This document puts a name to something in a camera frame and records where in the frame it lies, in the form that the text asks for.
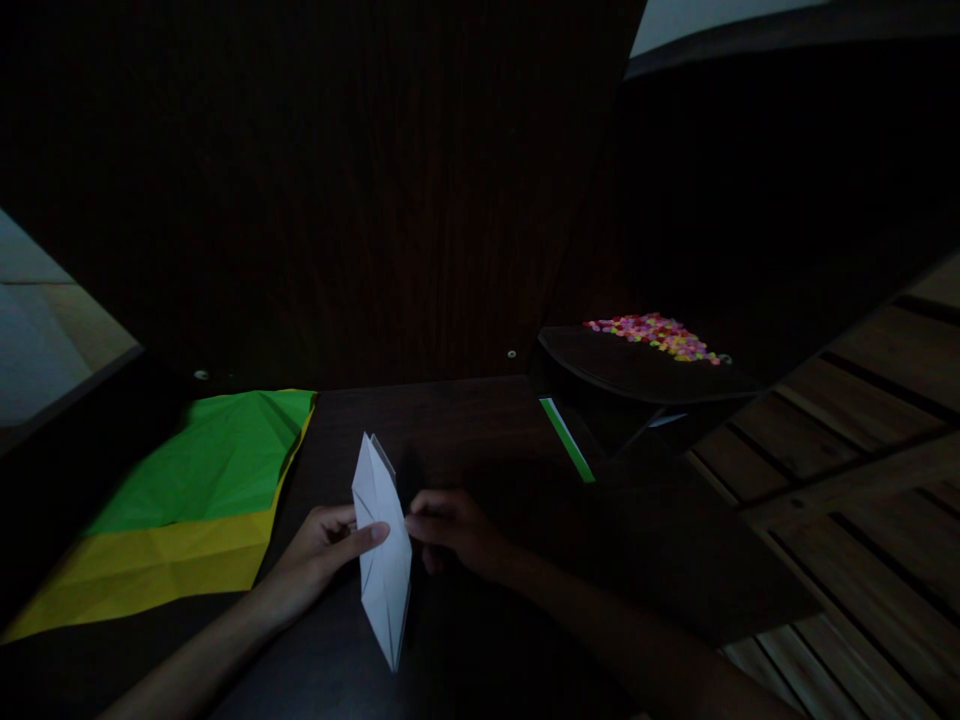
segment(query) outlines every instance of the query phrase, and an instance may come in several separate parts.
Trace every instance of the folded paper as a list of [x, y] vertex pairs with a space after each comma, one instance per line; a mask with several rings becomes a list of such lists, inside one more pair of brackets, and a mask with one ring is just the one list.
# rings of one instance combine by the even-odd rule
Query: folded paper
[[267, 510], [312, 400], [297, 390], [198, 400], [183, 429], [130, 471], [86, 534]]
[[[266, 509], [216, 520], [176, 522], [80, 538], [6, 629], [2, 642], [57, 627], [133, 615], [181, 597], [253, 587], [270, 542], [287, 470], [313, 414], [310, 403], [314, 394], [305, 395], [309, 401], [307, 413], [284, 451], [285, 457], [274, 468], [273, 490]], [[274, 407], [285, 405], [281, 402]], [[223, 407], [230, 412], [230, 405]], [[239, 435], [223, 440], [236, 443], [249, 442], [250, 438]], [[266, 440], [269, 444], [274, 442], [273, 438]], [[205, 486], [213, 487], [216, 483]]]
[[413, 559], [396, 477], [376, 435], [364, 433], [353, 476], [357, 527], [382, 521], [390, 526], [390, 534], [383, 544], [360, 556], [360, 597], [391, 672], [400, 666]]

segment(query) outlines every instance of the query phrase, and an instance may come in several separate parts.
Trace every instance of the hand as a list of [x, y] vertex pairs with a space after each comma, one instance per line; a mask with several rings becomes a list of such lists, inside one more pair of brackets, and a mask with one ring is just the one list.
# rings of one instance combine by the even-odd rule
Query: hand
[[384, 522], [356, 529], [353, 505], [315, 507], [263, 581], [243, 602], [272, 630], [288, 627], [326, 590], [333, 574], [390, 534]]
[[501, 579], [518, 552], [463, 490], [421, 490], [410, 513], [407, 532], [424, 543], [423, 565], [430, 575], [444, 570], [437, 545], [450, 548], [470, 570], [493, 581]]

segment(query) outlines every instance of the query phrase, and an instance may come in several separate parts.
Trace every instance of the colorful beads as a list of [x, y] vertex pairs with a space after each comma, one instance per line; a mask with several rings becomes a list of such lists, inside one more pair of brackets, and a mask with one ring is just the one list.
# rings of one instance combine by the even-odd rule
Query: colorful beads
[[642, 342], [673, 356], [680, 362], [706, 360], [711, 365], [732, 362], [728, 356], [707, 352], [707, 346], [683, 323], [665, 318], [660, 313], [646, 315], [617, 315], [612, 320], [588, 320], [583, 324], [594, 332], [605, 332], [626, 338], [627, 342]]

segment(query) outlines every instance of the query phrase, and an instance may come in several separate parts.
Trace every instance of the table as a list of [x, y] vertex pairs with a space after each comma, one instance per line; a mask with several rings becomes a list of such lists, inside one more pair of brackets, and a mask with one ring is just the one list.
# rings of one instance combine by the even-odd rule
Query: table
[[[400, 482], [466, 486], [517, 542], [723, 644], [817, 610], [802, 586], [654, 438], [584, 485], [522, 376], [321, 393], [281, 500], [261, 572], [310, 508], [351, 500], [364, 431]], [[626, 717], [629, 698], [552, 621], [460, 568], [412, 574], [404, 648], [391, 675], [360, 605], [359, 565], [268, 646], [217, 718], [425, 717], [538, 713]], [[235, 596], [185, 598], [138, 616], [63, 628], [0, 648], [36, 714], [89, 716]]]

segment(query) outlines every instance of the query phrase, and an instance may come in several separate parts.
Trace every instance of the white origami paper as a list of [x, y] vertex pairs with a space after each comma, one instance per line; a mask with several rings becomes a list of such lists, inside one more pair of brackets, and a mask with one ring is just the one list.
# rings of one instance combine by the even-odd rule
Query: white origami paper
[[377, 436], [364, 433], [353, 475], [357, 528], [383, 521], [390, 526], [390, 534], [382, 545], [360, 556], [360, 597], [391, 672], [400, 666], [413, 560], [396, 477]]

